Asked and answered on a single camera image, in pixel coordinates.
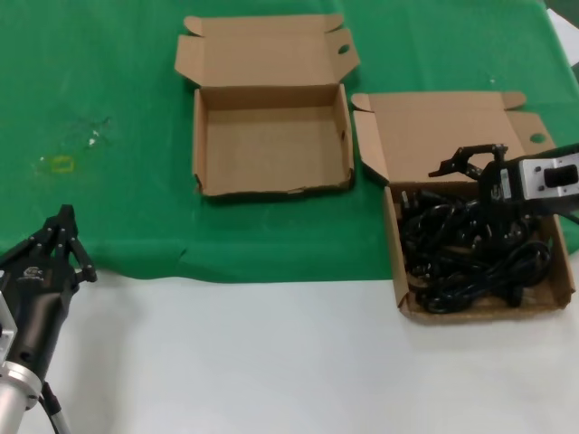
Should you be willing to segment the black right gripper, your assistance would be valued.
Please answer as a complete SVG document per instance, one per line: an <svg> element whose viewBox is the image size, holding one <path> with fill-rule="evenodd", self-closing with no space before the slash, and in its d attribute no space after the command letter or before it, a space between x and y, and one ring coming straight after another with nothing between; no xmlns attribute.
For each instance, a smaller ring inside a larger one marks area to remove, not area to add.
<svg viewBox="0 0 579 434"><path fill-rule="evenodd" d="M460 173L479 181L477 235L482 239L526 239L536 229L536 216L578 210L576 157L518 158L503 164L504 145L464 146L440 163L429 177ZM492 154L483 170L470 163L475 155Z"/></svg>

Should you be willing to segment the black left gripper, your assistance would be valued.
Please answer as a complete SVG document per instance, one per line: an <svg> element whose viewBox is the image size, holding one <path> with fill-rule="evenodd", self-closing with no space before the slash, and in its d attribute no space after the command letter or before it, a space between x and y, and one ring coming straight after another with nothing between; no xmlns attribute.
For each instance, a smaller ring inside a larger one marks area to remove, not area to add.
<svg viewBox="0 0 579 434"><path fill-rule="evenodd" d="M40 230L4 253L1 270L1 292L17 328L7 360L44 378L78 284L98 279L79 240L73 206L64 204Z"/></svg>

